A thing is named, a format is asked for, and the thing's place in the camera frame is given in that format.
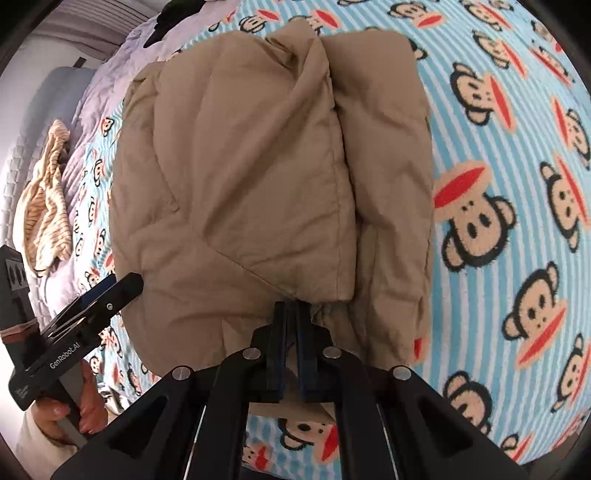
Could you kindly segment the tan puffer jacket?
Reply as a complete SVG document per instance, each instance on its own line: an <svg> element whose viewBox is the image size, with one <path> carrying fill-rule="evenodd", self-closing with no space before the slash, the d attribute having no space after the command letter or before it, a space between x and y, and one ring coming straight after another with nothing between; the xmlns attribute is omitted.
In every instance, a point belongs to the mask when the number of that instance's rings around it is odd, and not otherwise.
<svg viewBox="0 0 591 480"><path fill-rule="evenodd" d="M156 375L249 345L281 300L389 369L430 329L434 162L410 41L301 19L144 67L123 102L109 220L123 312Z"/></svg>

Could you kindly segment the beige striped cloth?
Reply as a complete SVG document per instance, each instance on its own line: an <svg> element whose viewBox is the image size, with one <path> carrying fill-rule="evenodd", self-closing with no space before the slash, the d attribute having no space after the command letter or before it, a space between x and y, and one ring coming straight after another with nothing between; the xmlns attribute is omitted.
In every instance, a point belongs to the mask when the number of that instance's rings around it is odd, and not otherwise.
<svg viewBox="0 0 591 480"><path fill-rule="evenodd" d="M69 137L65 125L54 120L15 210L13 244L28 270L37 276L46 275L55 262L68 260L73 251L60 169Z"/></svg>

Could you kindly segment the grey padded headboard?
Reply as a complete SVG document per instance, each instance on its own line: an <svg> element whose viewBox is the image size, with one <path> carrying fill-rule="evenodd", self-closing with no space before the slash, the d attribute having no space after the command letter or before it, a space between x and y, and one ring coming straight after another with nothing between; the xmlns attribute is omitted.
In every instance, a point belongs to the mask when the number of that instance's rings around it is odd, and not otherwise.
<svg viewBox="0 0 591 480"><path fill-rule="evenodd" d="M40 84L16 122L16 136L1 166L1 243L11 246L15 211L25 185L32 177L54 120L71 127L78 104L95 71L59 67Z"/></svg>

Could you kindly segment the grey curtain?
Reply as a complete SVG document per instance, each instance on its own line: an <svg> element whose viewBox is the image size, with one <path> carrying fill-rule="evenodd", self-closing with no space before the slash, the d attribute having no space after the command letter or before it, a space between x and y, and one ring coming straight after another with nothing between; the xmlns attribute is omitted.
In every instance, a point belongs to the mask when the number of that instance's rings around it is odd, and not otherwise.
<svg viewBox="0 0 591 480"><path fill-rule="evenodd" d="M69 42L99 60L110 58L137 26L158 15L166 1L62 1L34 28L34 35Z"/></svg>

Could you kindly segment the black garment on bed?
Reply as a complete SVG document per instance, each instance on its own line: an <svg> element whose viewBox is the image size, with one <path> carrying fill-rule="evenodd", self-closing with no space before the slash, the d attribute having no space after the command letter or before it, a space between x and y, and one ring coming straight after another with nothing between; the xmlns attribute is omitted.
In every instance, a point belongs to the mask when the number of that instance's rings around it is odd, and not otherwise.
<svg viewBox="0 0 591 480"><path fill-rule="evenodd" d="M148 48L160 42L181 21L199 13L205 3L205 0L172 0L168 2L157 16L153 31L143 47Z"/></svg>

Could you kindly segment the blue striped monkey blanket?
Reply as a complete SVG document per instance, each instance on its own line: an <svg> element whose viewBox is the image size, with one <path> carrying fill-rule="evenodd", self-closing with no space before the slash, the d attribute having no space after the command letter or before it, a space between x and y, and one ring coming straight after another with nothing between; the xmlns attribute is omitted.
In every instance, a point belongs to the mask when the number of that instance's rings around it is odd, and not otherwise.
<svg viewBox="0 0 591 480"><path fill-rule="evenodd" d="M297 19L320 36L410 41L429 102L434 227L429 334L402 365L527 474L590 418L590 95L574 65L514 2L238 3L174 56ZM125 402L163 376L123 313L87 360Z"/></svg>

